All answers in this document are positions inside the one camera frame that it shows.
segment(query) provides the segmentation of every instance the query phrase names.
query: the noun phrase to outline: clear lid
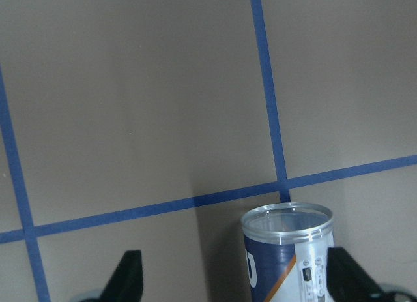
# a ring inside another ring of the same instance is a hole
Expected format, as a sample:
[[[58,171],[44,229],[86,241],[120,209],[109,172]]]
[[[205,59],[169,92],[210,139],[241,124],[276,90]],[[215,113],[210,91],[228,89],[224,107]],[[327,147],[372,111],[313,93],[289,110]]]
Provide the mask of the clear lid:
[[[269,204],[248,211],[241,219],[252,240],[280,245],[320,239],[333,229],[333,213],[310,203]]]

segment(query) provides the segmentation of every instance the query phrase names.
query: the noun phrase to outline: can rim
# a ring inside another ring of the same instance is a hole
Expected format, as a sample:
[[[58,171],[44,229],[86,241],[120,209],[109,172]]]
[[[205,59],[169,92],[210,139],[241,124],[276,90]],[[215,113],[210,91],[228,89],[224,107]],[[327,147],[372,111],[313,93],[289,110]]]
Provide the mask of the can rim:
[[[262,230],[249,226],[249,221],[253,219],[254,216],[260,215],[267,211],[274,211],[277,209],[305,209],[318,211],[326,215],[328,217],[328,220],[318,226],[287,232],[279,230]],[[256,207],[255,209],[251,209],[242,216],[240,222],[242,223],[242,229],[244,231],[244,234],[253,240],[279,244],[300,243],[306,240],[312,241],[313,239],[322,238],[324,235],[328,234],[332,230],[333,212],[329,208],[319,204],[304,202],[284,202],[277,204],[268,204],[261,207]]]

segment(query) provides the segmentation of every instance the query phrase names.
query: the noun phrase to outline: orange stripe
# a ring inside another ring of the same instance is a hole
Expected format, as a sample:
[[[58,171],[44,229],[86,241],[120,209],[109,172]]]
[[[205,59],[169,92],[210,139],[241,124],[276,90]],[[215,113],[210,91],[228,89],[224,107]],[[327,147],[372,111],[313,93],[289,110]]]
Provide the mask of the orange stripe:
[[[282,275],[280,276],[278,281],[272,287],[271,291],[269,291],[269,294],[266,296],[264,302],[271,301],[271,299],[274,297],[274,295],[276,294],[276,292],[278,291],[278,289],[280,288],[280,286],[282,285],[284,280],[287,278],[289,272],[294,267],[295,262],[296,262],[296,258],[295,258],[295,255],[294,255],[293,258],[291,259],[291,261],[289,262],[289,264],[287,265],[287,267],[285,268],[285,271],[282,273]]]

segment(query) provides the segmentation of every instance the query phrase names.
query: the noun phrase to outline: blue tape grid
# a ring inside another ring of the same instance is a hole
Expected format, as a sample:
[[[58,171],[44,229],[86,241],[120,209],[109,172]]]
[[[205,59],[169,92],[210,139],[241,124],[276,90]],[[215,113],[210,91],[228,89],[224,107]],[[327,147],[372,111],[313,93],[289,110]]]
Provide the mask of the blue tape grid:
[[[265,89],[266,108],[268,113],[268,121],[270,128],[270,136],[272,142],[272,150],[274,154],[274,163],[276,167],[277,181],[244,187],[240,189],[227,190],[213,194],[205,194],[201,196],[194,196],[181,200],[165,202],[160,204],[148,205],[144,207],[137,207],[134,209],[126,209],[106,214],[93,215],[90,217],[83,217],[80,219],[66,220],[62,222],[55,222],[52,224],[34,226],[29,205],[29,199],[25,188],[22,167],[18,155],[18,148],[16,145],[14,132],[12,128],[12,121],[7,104],[7,96],[3,77],[0,71],[0,127],[3,135],[5,151],[8,159],[8,166],[12,177],[14,192],[18,210],[22,222],[23,229],[12,230],[9,232],[0,233],[0,244],[9,243],[13,241],[25,241],[29,261],[33,271],[33,278],[35,280],[36,292],[40,302],[50,302],[48,286],[42,259],[38,246],[38,237],[51,234],[59,234],[62,232],[69,232],[83,228],[90,228],[104,224],[111,224],[121,222],[124,220],[138,219],[141,217],[148,217],[157,214],[180,211],[193,207],[203,205],[216,204],[227,202],[231,200],[246,198],[250,196],[257,196],[260,194],[267,194],[271,192],[279,192],[282,202],[290,201],[289,190],[297,187],[304,187],[354,177],[357,175],[370,174],[375,172],[382,172],[394,168],[401,168],[417,164],[417,155],[407,157],[400,157],[397,159],[384,160],[381,162],[373,162],[349,168],[342,168],[332,170],[329,172],[317,173],[313,175],[306,175],[292,179],[287,178],[287,171],[285,168],[285,159],[281,138],[279,114],[276,107],[276,93],[274,89],[274,80],[272,77],[272,68],[270,64],[270,56],[268,50],[268,42],[266,38],[265,22],[263,19],[263,10],[261,0],[251,0],[253,22],[255,26],[255,34],[258,45],[259,60],[261,64],[261,72],[263,77],[263,85]]]

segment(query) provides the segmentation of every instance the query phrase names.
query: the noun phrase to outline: can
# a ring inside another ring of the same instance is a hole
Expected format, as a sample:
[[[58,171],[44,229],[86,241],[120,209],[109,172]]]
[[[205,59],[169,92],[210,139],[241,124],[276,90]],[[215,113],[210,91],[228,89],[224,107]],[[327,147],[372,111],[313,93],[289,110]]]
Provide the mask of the can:
[[[326,288],[331,210],[270,204],[248,211],[241,223],[253,302],[333,302]]]

